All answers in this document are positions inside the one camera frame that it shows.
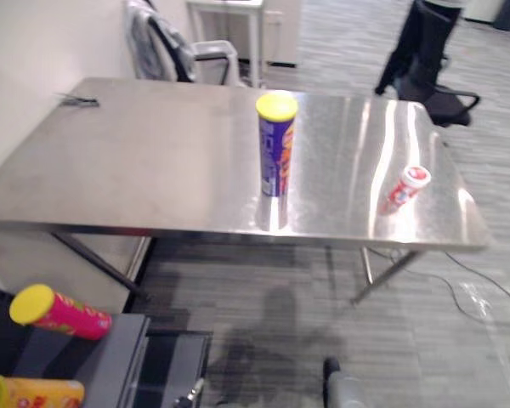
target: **gray jacket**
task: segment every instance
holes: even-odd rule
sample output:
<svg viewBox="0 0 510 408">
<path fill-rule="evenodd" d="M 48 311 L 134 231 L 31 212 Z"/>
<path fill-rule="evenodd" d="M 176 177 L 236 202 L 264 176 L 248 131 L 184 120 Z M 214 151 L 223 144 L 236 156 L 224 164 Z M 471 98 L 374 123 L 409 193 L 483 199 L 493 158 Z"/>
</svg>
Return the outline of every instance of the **gray jacket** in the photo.
<svg viewBox="0 0 510 408">
<path fill-rule="evenodd" d="M 136 77 L 161 81 L 175 81 L 173 64 L 168 64 L 159 55 L 159 44 L 151 32 L 149 21 L 153 20 L 162 35 L 170 44 L 183 66 L 187 79 L 195 81 L 195 58 L 190 44 L 179 32 L 163 19 L 154 8 L 144 0 L 124 1 L 124 24 L 127 33 L 127 44 L 133 58 Z"/>
</svg>

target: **purple cylindrical container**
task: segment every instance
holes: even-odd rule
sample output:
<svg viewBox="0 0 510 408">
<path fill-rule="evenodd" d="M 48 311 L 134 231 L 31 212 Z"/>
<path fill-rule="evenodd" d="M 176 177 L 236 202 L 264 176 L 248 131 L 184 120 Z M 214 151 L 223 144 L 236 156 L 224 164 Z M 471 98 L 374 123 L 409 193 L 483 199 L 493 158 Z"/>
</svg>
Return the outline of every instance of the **purple cylindrical container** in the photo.
<svg viewBox="0 0 510 408">
<path fill-rule="evenodd" d="M 285 196 L 291 172 L 298 103 L 290 93 L 274 91 L 261 96 L 256 106 L 259 114 L 261 190 L 267 196 Z"/>
</svg>

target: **cable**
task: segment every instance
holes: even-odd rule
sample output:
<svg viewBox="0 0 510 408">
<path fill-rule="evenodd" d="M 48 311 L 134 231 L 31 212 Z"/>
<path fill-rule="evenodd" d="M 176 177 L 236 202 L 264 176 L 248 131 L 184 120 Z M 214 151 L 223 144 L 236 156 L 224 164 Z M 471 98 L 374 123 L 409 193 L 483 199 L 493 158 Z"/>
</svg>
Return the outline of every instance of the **cable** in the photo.
<svg viewBox="0 0 510 408">
<path fill-rule="evenodd" d="M 381 257 L 381 258 L 386 258 L 388 259 L 389 261 L 391 261 L 393 264 L 395 264 L 395 260 L 394 260 L 394 257 L 393 255 L 385 255 L 384 253 L 381 253 L 375 249 L 372 249 L 372 248 L 367 248 L 370 252 L 376 254 L 377 256 Z M 467 316 L 470 320 L 473 320 L 473 321 L 476 321 L 477 323 L 480 323 L 480 324 L 483 324 L 485 325 L 486 322 L 483 320 L 483 319 L 480 319 L 479 317 L 476 317 L 470 313 L 468 313 L 462 306 L 461 304 L 459 303 L 459 299 L 457 298 L 457 294 L 456 294 L 456 291 L 455 289 L 453 288 L 453 285 L 446 279 L 446 278 L 443 278 L 442 276 L 438 276 L 438 275 L 435 275 L 435 274 L 429 274 L 429 273 L 422 273 L 422 272 L 416 272 L 414 270 L 410 270 L 410 269 L 407 269 L 407 268 L 404 268 L 404 271 L 405 272 L 408 272 L 410 274 L 413 274 L 413 275 L 418 275 L 418 276 L 427 276 L 427 277 L 431 277 L 431 278 L 434 278 L 434 279 L 438 279 L 442 282 L 444 282 L 446 284 L 446 286 L 448 287 L 448 290 L 450 291 L 450 295 L 451 295 L 451 298 L 453 299 L 453 303 L 456 305 L 457 307 L 457 310 L 459 310 L 459 312 L 461 312 L 463 315 Z M 507 327 L 507 328 L 510 328 L 510 323 L 508 322 L 503 322 L 503 321 L 494 321 L 493 322 L 495 324 L 495 326 L 501 326 L 501 327 Z"/>
<path fill-rule="evenodd" d="M 428 276 L 428 277 L 438 279 L 438 280 L 444 282 L 446 284 L 446 286 L 448 286 L 451 298 L 453 299 L 453 303 L 456 304 L 457 309 L 462 314 L 467 316 L 469 319 L 474 320 L 478 323 L 482 323 L 484 325 L 486 324 L 485 320 L 480 319 L 479 317 L 473 316 L 472 314 L 468 313 L 465 309 L 462 308 L 461 304 L 459 303 L 459 300 L 457 299 L 457 294 L 456 294 L 455 289 L 453 288 L 453 285 L 446 278 L 443 278 L 442 276 L 438 276 L 438 275 L 434 275 L 434 274 L 428 274 L 425 272 L 416 272 L 416 271 L 409 270 L 409 269 L 405 269 L 405 271 L 408 272 L 409 274 L 418 275 L 418 276 Z M 493 324 L 495 326 L 510 327 L 510 323 L 505 322 L 505 321 L 494 321 Z"/>
<path fill-rule="evenodd" d="M 461 266 L 463 269 L 467 270 L 468 272 L 472 272 L 473 274 L 476 274 L 477 276 L 481 277 L 481 278 L 484 278 L 486 279 L 487 281 L 491 282 L 493 285 L 495 285 L 496 287 L 498 287 L 499 289 L 501 289 L 501 291 L 503 291 L 505 294 L 508 295 L 508 297 L 510 298 L 510 292 L 507 291 L 504 287 L 502 287 L 501 285 L 499 285 L 498 282 L 496 282 L 495 280 L 493 280 L 492 278 L 490 278 L 489 276 L 487 275 L 484 275 L 482 274 L 481 272 L 478 272 L 476 269 L 472 269 L 472 268 L 469 268 L 467 265 L 465 265 L 464 263 L 461 263 L 459 262 L 457 259 L 453 258 L 448 252 L 444 252 L 445 253 L 445 256 L 448 257 L 449 259 L 451 259 L 453 262 L 455 262 L 457 265 Z"/>
</svg>

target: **gray carpet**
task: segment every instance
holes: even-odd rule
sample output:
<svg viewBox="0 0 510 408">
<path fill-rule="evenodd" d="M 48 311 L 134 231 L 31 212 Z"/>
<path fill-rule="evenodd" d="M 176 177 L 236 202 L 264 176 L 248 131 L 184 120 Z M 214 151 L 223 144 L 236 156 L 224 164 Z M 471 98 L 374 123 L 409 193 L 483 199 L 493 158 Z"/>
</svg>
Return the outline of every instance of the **gray carpet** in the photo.
<svg viewBox="0 0 510 408">
<path fill-rule="evenodd" d="M 271 67 L 269 88 L 370 96 L 408 4 L 305 0 L 298 68 Z M 441 82 L 484 100 L 471 127 L 441 133 L 496 239 L 457 257 L 510 290 L 510 32 L 460 21 L 447 51 Z M 411 268 L 450 280 L 479 315 L 474 289 L 493 320 L 510 323 L 510 299 L 444 255 Z M 377 408 L 510 407 L 510 327 L 468 319 L 442 281 L 412 273 L 353 309 L 363 282 L 357 252 L 175 235 L 158 242 L 144 278 L 153 299 L 134 311 L 214 333 L 202 406 L 322 406 L 321 363 L 334 354 Z"/>
</svg>

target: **gray cylinder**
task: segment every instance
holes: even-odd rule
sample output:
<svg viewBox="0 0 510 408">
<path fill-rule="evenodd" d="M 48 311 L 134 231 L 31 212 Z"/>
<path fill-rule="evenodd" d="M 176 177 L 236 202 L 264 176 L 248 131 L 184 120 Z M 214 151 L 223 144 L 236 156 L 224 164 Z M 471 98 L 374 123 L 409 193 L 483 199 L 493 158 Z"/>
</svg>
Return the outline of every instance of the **gray cylinder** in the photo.
<svg viewBox="0 0 510 408">
<path fill-rule="evenodd" d="M 328 408 L 370 408 L 360 380 L 335 371 L 327 381 Z"/>
<path fill-rule="evenodd" d="M 493 27 L 498 30 L 510 31 L 510 0 L 505 0 L 502 4 L 501 11 L 493 21 Z"/>
</svg>

